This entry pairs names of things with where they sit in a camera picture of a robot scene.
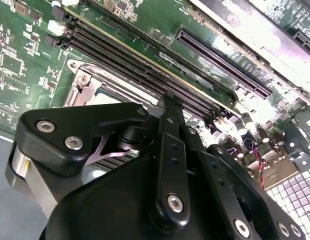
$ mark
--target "green circuit board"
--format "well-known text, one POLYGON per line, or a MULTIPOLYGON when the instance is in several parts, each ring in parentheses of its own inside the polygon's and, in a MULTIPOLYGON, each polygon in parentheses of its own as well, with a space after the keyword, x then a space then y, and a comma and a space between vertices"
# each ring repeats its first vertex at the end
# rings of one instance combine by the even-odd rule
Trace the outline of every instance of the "green circuit board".
POLYGON ((74 78, 65 63, 83 58, 45 44, 49 2, 29 0, 27 8, 23 14, 15 1, 0 0, 0 129, 8 133, 15 132, 19 116, 28 110, 63 106, 74 78))
MULTIPOLYGON (((270 76, 256 68, 232 46, 227 45, 190 16, 182 0, 116 1, 125 4, 125 13, 123 10, 115 12, 116 9, 119 10, 118 7, 105 7, 107 2, 112 5, 114 1, 96 1, 105 11, 127 21, 150 38, 156 39, 160 34, 161 44, 226 88, 234 88, 234 81, 231 78, 194 56, 189 49, 185 49, 176 41, 177 32, 182 26, 191 29, 207 43, 255 75, 273 91, 273 94, 265 101, 244 99, 242 104, 251 110, 252 118, 259 119, 268 128, 280 125, 301 107, 296 96, 284 94, 285 89, 278 89, 270 84, 270 76)), ((279 19, 277 24, 285 29, 304 29, 310 36, 310 11, 300 6, 297 1, 264 2, 267 3, 260 8, 263 8, 271 19, 279 19)), ((49 33, 48 22, 54 19, 51 14, 51 3, 52 0, 0 0, 0 37, 3 39, 0 47, 0 129, 6 132, 14 133, 18 118, 25 111, 63 106, 74 77, 65 63, 68 59, 91 61, 73 49, 64 51, 45 44, 45 37, 49 33)), ((225 92, 211 88, 207 82, 194 82, 178 67, 155 54, 155 50, 147 43, 121 29, 120 26, 115 26, 100 10, 89 5, 74 5, 66 10, 195 85, 227 107, 233 107, 225 92)))
MULTIPOLYGON (((174 72, 172 63, 158 57, 158 53, 142 39, 132 34, 129 36, 123 34, 122 32, 125 32, 126 29, 115 24, 107 17, 107 13, 112 13, 114 16, 122 19, 122 21, 126 21, 142 31, 150 38, 155 40, 160 39, 161 44, 177 53, 181 58, 187 60, 199 70, 207 73, 213 81, 234 90, 236 82, 231 77, 211 66, 204 59, 194 55, 189 48, 176 40, 181 28, 191 30, 215 49, 224 53, 234 63, 253 74, 272 90, 272 96, 268 97, 267 100, 252 99, 251 96, 243 96, 242 98, 242 104, 250 111, 254 120, 266 128, 276 125, 280 126, 285 119, 289 118, 301 108, 301 102, 297 96, 287 93, 287 89, 273 85, 274 83, 269 81, 271 77, 269 74, 256 67, 232 46, 226 44, 217 34, 189 15, 184 4, 185 2, 182 0, 89 0, 82 5, 69 6, 66 10, 82 21, 94 25, 99 31, 115 37, 126 46, 146 56, 149 60, 174 72)), ((273 4, 268 3, 266 9, 269 16, 274 15, 275 12, 279 14, 278 12, 281 11, 281 20, 277 24, 281 27, 285 26, 285 29, 303 27, 307 29, 305 33, 308 36, 310 35, 310 11, 307 11, 306 8, 301 9, 299 3, 295 0, 291 2, 287 0, 277 1, 276 4, 282 6, 282 8, 276 8, 274 4, 274 2, 273 4), (302 10, 304 15, 297 15, 296 8, 299 8, 300 11, 302 10)), ((207 92, 207 87, 206 90, 203 86, 198 86, 198 88, 208 95, 214 96, 207 92)), ((222 97, 222 99, 219 98, 218 100, 227 105, 227 99, 225 97, 222 97)))

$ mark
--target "motherboard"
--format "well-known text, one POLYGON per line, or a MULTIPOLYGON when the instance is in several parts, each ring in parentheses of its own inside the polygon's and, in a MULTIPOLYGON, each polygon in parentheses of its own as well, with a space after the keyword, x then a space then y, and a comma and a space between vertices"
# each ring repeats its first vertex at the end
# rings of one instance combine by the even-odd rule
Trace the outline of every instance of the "motherboard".
MULTIPOLYGON (((245 155, 239 163, 251 170, 259 166, 251 143, 265 152, 265 168, 284 159, 282 132, 310 106, 310 89, 193 2, 0 0, 0 129, 14 134, 31 109, 133 101, 156 115, 170 93, 205 146, 245 155)), ((310 58, 310 0, 248 3, 310 58)))

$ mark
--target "white connector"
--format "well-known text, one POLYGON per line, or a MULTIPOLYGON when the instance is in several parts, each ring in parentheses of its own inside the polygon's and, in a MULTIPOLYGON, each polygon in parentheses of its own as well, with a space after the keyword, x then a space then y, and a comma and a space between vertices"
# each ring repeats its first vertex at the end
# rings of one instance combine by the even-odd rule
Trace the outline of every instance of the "white connector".
POLYGON ((64 6, 77 5, 80 3, 80 0, 62 0, 61 4, 64 6))
POLYGON ((50 20, 48 22, 47 29, 53 34, 55 34, 56 36, 62 36, 63 33, 65 32, 66 27, 62 23, 59 23, 54 20, 50 20))

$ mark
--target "screw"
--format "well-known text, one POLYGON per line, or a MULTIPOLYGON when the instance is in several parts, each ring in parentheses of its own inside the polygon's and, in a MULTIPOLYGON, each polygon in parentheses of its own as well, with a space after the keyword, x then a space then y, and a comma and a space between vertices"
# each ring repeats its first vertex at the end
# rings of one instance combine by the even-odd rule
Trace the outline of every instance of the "screw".
POLYGON ((75 62, 72 62, 70 65, 69 65, 72 69, 76 68, 76 63, 75 62))
POLYGON ((36 127, 38 130, 40 130, 43 133, 51 133, 55 130, 55 125, 51 121, 48 120, 42 120, 39 121, 36 124, 36 127))
POLYGON ((138 110, 137 110, 137 112, 140 114, 140 115, 143 115, 143 116, 145 116, 146 115, 146 113, 145 113, 145 110, 144 110, 144 108, 139 108, 138 110))
POLYGON ((89 79, 85 75, 78 76, 77 80, 79 81, 79 84, 86 85, 89 83, 89 79))
POLYGON ((242 235, 244 238, 247 238, 247 239, 250 237, 250 230, 246 226, 245 223, 243 223, 239 219, 235 219, 234 224, 235 224, 237 231, 240 233, 240 235, 242 235))
POLYGON ((221 149, 220 147, 217 147, 216 150, 217 150, 217 152, 219 152, 220 154, 223 154, 223 153, 224 153, 224 152, 223 152, 223 149, 221 149))
POLYGON ((80 150, 83 147, 83 142, 77 136, 69 136, 65 139, 65 145, 71 150, 80 150))
POLYGON ((294 226, 293 224, 291 224, 290 227, 291 227, 291 229, 293 230, 293 232, 295 233, 295 235, 296 235, 297 237, 300 238, 300 237, 302 236, 301 231, 300 231, 296 226, 294 226))
POLYGON ((182 200, 175 195, 169 195, 167 198, 168 206, 175 212, 181 213, 183 211, 182 200))
POLYGON ((191 134, 194 134, 194 135, 196 134, 196 131, 192 127, 190 127, 188 130, 191 134))
POLYGON ((171 119, 170 117, 168 117, 168 118, 167 118, 167 121, 168 121, 169 123, 171 123, 171 124, 173 124, 173 123, 174 123, 174 120, 173 120, 173 119, 171 119))
POLYGON ((281 224, 279 222, 277 225, 278 225, 279 230, 281 231, 282 234, 284 234, 286 237, 290 236, 290 232, 288 231, 288 229, 283 224, 281 224))

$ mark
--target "black dimm slot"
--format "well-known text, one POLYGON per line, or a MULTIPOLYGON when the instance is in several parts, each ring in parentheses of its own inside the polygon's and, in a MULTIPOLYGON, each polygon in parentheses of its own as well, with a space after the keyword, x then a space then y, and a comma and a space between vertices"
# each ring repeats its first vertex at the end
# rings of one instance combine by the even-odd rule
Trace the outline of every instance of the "black dimm slot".
MULTIPOLYGON (((118 60, 126 60, 127 62, 129 62, 131 64, 131 66, 133 66, 135 69, 137 69, 140 73, 144 73, 147 77, 149 75, 152 75, 153 77, 156 78, 156 80, 153 81, 158 81, 158 80, 162 80, 162 78, 164 78, 163 75, 159 74, 157 71, 155 71, 152 67, 148 67, 145 65, 141 65, 140 61, 135 60, 134 58, 132 58, 131 54, 126 54, 124 51, 119 52, 118 50, 116 51, 114 49, 113 46, 110 46, 107 41, 103 41, 102 38, 96 38, 94 37, 91 33, 85 31, 84 29, 81 28, 76 28, 74 29, 75 33, 74 33, 74 37, 75 38, 82 38, 83 41, 85 43, 88 43, 91 46, 96 46, 96 48, 99 48, 100 46, 103 46, 103 53, 104 54, 111 54, 113 53, 113 58, 117 57, 118 60)), ((166 84, 169 85, 171 88, 176 88, 175 84, 173 82, 170 81, 170 79, 167 79, 166 84)), ((202 101, 202 99, 195 97, 194 95, 189 95, 189 98, 192 98, 192 100, 201 108, 205 109, 206 111, 211 111, 212 109, 216 108, 214 105, 210 104, 210 106, 208 107, 207 103, 204 103, 202 101)))
POLYGON ((260 98, 266 99, 268 96, 272 95, 272 91, 262 84, 255 76, 242 70, 239 66, 236 66, 228 60, 227 57, 223 56, 208 44, 205 44, 199 37, 186 29, 182 28, 180 30, 176 40, 226 75, 232 77, 235 81, 242 84, 260 98))
POLYGON ((128 78, 140 85, 147 86, 147 89, 153 91, 158 97, 162 96, 163 94, 167 92, 173 92, 182 103, 184 103, 183 107, 186 111, 188 111, 190 114, 194 115, 197 118, 204 119, 206 118, 208 112, 203 111, 201 107, 194 106, 194 104, 189 103, 189 101, 185 100, 185 93, 184 92, 176 92, 173 89, 170 89, 169 87, 165 86, 165 84, 161 86, 157 86, 152 84, 148 79, 145 79, 144 76, 138 75, 137 73, 132 72, 131 69, 128 68, 127 64, 119 63, 117 61, 114 61, 112 58, 110 58, 107 55, 102 55, 100 52, 96 52, 93 48, 91 48, 89 45, 87 45, 84 42, 79 42, 78 40, 71 40, 67 43, 68 46, 72 46, 75 50, 91 57, 93 60, 97 62, 97 65, 99 65, 101 68, 106 68, 108 71, 110 71, 112 74, 116 75, 117 77, 121 78, 124 76, 128 76, 128 78))

